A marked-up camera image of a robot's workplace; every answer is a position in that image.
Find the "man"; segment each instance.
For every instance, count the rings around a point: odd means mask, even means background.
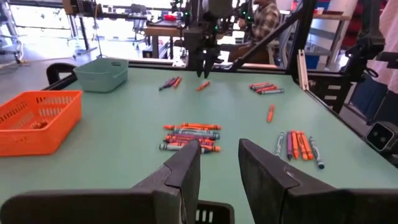
[[[250,50],[254,43],[263,39],[279,25],[280,13],[275,0],[254,0],[254,4],[258,4],[258,8],[254,12],[254,22],[252,24],[251,31],[252,38],[243,46],[231,51],[228,58],[229,62],[233,62],[238,57],[242,57],[247,51]],[[245,28],[246,24],[244,19],[240,19],[238,25],[241,29]],[[254,55],[249,62],[269,63],[267,49],[264,49]]]

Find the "purple crayon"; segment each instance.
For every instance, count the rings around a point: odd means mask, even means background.
[[[174,85],[174,83],[177,81],[177,78],[171,78],[167,80],[163,86],[159,87],[159,91],[162,91],[165,88],[169,88]]]
[[[293,158],[293,147],[292,147],[292,132],[288,131],[286,133],[287,138],[287,159],[291,160]]]

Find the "gray crayon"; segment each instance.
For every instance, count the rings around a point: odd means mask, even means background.
[[[276,89],[276,90],[267,90],[267,91],[260,91],[258,94],[260,95],[267,95],[267,94],[275,94],[275,93],[284,93],[284,89]]]
[[[179,130],[178,132],[173,131],[174,134],[193,134],[196,136],[204,136],[204,137],[210,137],[210,138],[215,138],[215,139],[220,139],[220,134],[219,133],[201,133],[197,132],[196,130],[189,130],[189,129],[183,129]]]
[[[173,133],[175,134],[185,134],[185,132],[191,133],[205,133],[205,134],[214,134],[214,131],[206,131],[206,130],[199,130],[199,129],[189,129],[189,128],[175,128]]]
[[[184,146],[174,146],[174,145],[170,145],[170,144],[166,144],[166,143],[162,143],[159,145],[160,150],[168,150],[168,151],[179,151],[180,149],[182,149],[182,147],[184,147]],[[201,149],[202,154],[208,154],[208,153],[212,153],[212,152],[213,151],[209,150],[209,149],[205,149],[205,148]]]

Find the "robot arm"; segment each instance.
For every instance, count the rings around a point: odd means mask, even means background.
[[[232,0],[199,0],[198,3],[198,22],[184,32],[183,46],[189,51],[188,67],[195,69],[198,77],[204,72],[207,78],[220,54],[216,40],[220,29],[218,20],[231,16]]]
[[[363,1],[362,28],[356,45],[346,52],[349,60],[347,65],[342,68],[342,72],[350,74],[356,80],[363,76],[365,70],[374,77],[378,76],[378,74],[368,69],[366,64],[368,60],[374,59],[382,52],[386,44],[379,29],[380,8],[381,0]]]

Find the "table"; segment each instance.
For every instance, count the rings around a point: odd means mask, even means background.
[[[178,89],[158,91],[181,76]],[[129,80],[108,94],[84,93],[83,117],[51,156],[0,158],[0,203],[38,189],[126,189],[155,171],[173,152],[159,151],[165,124],[222,125],[219,154],[201,156],[199,199],[235,209],[236,223],[253,223],[238,164],[238,141],[248,138],[273,151],[277,135],[290,129],[317,140],[326,168],[291,164],[336,188],[398,188],[398,170],[302,91],[288,75],[216,73],[204,82],[195,72],[130,68]],[[248,85],[271,82],[284,94],[260,96]],[[78,90],[78,82],[67,87]],[[274,120],[267,110],[275,104]]]

